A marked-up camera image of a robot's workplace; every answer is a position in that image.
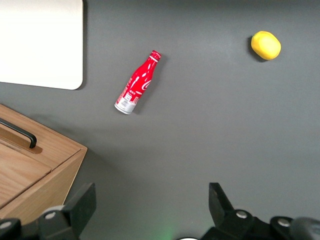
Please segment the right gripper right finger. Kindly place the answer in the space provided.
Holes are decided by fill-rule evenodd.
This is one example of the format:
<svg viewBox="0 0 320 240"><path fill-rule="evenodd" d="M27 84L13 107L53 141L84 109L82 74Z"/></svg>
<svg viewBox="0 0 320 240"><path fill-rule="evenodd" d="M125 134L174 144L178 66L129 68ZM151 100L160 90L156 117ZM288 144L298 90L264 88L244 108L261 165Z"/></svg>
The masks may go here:
<svg viewBox="0 0 320 240"><path fill-rule="evenodd" d="M214 223L202 240L318 240L320 221L310 217L274 216L266 223L248 211L235 209L219 183L208 189Z"/></svg>

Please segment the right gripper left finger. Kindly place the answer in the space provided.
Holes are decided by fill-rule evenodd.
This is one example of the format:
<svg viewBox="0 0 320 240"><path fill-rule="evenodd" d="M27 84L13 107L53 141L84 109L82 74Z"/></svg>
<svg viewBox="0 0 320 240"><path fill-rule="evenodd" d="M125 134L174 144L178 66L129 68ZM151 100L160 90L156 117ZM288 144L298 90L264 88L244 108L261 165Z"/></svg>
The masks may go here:
<svg viewBox="0 0 320 240"><path fill-rule="evenodd" d="M30 223L0 221L2 240L78 240L97 207L96 185L84 184L64 205L47 208Z"/></svg>

